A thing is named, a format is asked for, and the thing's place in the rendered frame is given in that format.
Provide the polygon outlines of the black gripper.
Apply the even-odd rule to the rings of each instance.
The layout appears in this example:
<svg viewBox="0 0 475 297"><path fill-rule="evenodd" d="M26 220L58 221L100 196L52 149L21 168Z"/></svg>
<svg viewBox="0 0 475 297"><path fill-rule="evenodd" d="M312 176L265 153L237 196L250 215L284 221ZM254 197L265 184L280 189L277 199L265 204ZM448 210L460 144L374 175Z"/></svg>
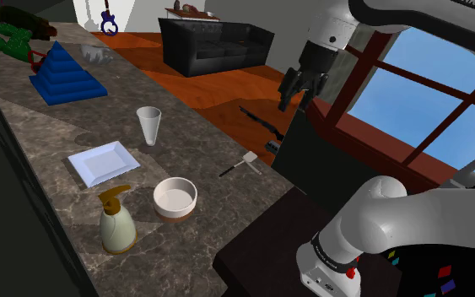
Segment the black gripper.
<svg viewBox="0 0 475 297"><path fill-rule="evenodd" d="M308 40L299 58L300 68L296 71L290 67L278 87L280 93L278 109L285 112L291 98L299 93L302 82L309 81L300 102L300 109L305 110L324 89L337 54L337 50L319 46Z"/></svg>

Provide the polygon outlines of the black long gun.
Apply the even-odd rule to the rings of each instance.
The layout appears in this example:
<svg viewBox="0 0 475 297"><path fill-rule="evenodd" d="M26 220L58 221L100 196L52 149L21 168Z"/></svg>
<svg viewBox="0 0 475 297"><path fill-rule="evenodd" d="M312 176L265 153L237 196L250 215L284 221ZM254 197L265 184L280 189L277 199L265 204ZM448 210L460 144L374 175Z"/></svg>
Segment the black long gun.
<svg viewBox="0 0 475 297"><path fill-rule="evenodd" d="M271 123L264 121L263 119L259 118L258 116L254 115L253 113L249 112L242 106L239 106L240 110L250 117L253 121L260 123L263 127L265 127L270 133L276 136L276 139L280 142L283 141L284 135Z"/></svg>

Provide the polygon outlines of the black block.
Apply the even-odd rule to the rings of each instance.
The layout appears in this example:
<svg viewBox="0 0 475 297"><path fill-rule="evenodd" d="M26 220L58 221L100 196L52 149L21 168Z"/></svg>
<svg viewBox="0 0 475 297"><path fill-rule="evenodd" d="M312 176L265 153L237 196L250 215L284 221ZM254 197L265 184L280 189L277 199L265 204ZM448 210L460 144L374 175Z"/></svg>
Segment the black block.
<svg viewBox="0 0 475 297"><path fill-rule="evenodd" d="M380 174L319 137L302 111L294 113L272 168L331 215Z"/></svg>

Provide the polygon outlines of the black leather sofa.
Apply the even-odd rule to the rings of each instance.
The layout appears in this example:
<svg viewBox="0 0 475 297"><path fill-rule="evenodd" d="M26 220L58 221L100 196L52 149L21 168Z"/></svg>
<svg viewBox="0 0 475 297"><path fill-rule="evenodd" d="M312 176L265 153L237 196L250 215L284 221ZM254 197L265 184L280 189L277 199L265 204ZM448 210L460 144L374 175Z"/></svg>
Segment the black leather sofa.
<svg viewBox="0 0 475 297"><path fill-rule="evenodd" d="M253 24L159 19L163 61L190 78L263 66L274 33Z"/></svg>

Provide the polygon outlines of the red-framed window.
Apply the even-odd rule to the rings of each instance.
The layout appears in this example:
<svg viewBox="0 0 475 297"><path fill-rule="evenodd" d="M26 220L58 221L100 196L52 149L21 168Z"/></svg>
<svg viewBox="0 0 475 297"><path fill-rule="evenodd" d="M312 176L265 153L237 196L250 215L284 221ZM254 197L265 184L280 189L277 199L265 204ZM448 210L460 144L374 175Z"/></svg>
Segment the red-framed window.
<svg viewBox="0 0 475 297"><path fill-rule="evenodd" d="M307 111L319 137L414 193L475 160L475 57L419 30L342 51Z"/></svg>

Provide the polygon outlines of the brown side table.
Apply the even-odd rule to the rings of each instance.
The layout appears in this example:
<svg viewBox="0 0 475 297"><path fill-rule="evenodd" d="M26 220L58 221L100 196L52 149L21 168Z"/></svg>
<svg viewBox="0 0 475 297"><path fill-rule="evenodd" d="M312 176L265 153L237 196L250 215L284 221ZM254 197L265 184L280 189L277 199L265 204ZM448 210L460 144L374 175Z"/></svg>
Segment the brown side table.
<svg viewBox="0 0 475 297"><path fill-rule="evenodd" d="M181 0L175 0L172 8L165 8L167 19L200 20L219 22L211 12L200 11L189 3L182 3Z"/></svg>

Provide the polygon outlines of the white tapered cup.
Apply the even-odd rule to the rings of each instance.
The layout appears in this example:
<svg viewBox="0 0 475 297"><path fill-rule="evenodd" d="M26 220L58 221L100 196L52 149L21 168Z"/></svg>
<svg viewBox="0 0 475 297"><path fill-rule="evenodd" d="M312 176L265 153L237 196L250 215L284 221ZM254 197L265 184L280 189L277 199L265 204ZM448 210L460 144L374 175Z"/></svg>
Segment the white tapered cup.
<svg viewBox="0 0 475 297"><path fill-rule="evenodd" d="M154 146L162 115L160 109L153 106L143 106L138 108L136 113L140 121L146 144L148 146Z"/></svg>

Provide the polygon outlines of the dark robot stand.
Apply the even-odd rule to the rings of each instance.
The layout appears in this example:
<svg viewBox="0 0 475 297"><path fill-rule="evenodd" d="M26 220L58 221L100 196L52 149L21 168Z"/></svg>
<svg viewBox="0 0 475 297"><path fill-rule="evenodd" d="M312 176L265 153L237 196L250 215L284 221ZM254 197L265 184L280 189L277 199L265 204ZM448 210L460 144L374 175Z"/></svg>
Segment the dark robot stand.
<svg viewBox="0 0 475 297"><path fill-rule="evenodd" d="M213 268L222 297L317 297L300 281L296 251L332 215L293 187L222 248ZM405 246L364 254L361 297L475 297L475 249Z"/></svg>

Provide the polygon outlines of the white bowl with brown base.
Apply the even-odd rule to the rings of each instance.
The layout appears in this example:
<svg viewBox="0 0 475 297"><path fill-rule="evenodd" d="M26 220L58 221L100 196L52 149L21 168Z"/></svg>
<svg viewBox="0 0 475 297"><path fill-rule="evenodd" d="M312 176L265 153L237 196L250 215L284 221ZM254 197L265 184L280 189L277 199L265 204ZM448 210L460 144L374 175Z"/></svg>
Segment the white bowl with brown base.
<svg viewBox="0 0 475 297"><path fill-rule="evenodd" d="M197 188L183 177L170 177L154 188L154 210L165 222L187 219L197 204Z"/></svg>

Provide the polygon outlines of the blue guitar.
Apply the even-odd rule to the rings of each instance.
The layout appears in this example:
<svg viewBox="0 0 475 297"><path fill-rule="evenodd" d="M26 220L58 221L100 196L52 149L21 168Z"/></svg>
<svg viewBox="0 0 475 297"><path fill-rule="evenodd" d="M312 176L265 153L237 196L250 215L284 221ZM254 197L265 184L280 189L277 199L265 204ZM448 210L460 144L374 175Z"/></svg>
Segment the blue guitar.
<svg viewBox="0 0 475 297"><path fill-rule="evenodd" d="M100 13L100 30L104 35L114 36L118 33L119 27L116 23L116 16L110 11L109 0L104 0L105 9Z"/></svg>

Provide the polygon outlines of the grey glass bowl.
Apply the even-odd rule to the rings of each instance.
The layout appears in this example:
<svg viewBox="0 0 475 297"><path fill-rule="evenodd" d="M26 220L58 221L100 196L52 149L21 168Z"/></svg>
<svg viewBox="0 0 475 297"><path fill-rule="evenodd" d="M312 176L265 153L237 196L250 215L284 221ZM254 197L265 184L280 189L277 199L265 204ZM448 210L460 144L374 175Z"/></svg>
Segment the grey glass bowl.
<svg viewBox="0 0 475 297"><path fill-rule="evenodd" d="M105 65L113 61L111 49L108 47L82 44L80 52L83 59L90 64Z"/></svg>

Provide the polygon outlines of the white square plate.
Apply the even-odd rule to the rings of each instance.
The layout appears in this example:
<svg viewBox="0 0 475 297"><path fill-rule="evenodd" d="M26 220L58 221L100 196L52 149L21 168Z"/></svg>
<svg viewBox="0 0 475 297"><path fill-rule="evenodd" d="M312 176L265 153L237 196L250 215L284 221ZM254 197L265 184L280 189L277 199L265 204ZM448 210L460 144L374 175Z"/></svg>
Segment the white square plate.
<svg viewBox="0 0 475 297"><path fill-rule="evenodd" d="M87 188L140 166L119 141L73 154L67 159Z"/></svg>

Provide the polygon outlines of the cream soap dispenser, brown pump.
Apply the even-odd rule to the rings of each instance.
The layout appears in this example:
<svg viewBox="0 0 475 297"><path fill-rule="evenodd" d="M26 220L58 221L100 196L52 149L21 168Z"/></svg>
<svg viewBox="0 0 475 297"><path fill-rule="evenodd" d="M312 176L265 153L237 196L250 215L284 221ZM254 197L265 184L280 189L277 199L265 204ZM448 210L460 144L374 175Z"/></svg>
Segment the cream soap dispenser, brown pump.
<svg viewBox="0 0 475 297"><path fill-rule="evenodd" d="M131 249L138 238L131 214L116 197L130 188L130 185L116 186L99 195L103 208L100 216L100 238L103 249L113 255Z"/></svg>

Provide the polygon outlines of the blue stepped pyramid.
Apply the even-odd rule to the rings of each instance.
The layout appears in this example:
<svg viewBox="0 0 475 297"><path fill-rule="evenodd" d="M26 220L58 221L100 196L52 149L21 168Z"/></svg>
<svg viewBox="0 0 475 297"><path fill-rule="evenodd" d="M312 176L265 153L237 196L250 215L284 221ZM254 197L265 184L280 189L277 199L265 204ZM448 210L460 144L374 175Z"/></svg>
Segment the blue stepped pyramid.
<svg viewBox="0 0 475 297"><path fill-rule="evenodd" d="M107 96L106 88L56 41L30 82L48 105Z"/></svg>

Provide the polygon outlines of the green cactus figure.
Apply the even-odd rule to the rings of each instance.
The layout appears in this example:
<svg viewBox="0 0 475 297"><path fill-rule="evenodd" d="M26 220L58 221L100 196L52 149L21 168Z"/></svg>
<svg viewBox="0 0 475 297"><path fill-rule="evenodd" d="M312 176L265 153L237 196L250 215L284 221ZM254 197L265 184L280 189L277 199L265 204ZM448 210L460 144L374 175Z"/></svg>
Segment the green cactus figure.
<svg viewBox="0 0 475 297"><path fill-rule="evenodd" d="M0 37L0 51L22 62L29 62L31 47L29 41L32 33L23 28L7 23L0 23L0 35L7 36L4 40Z"/></svg>

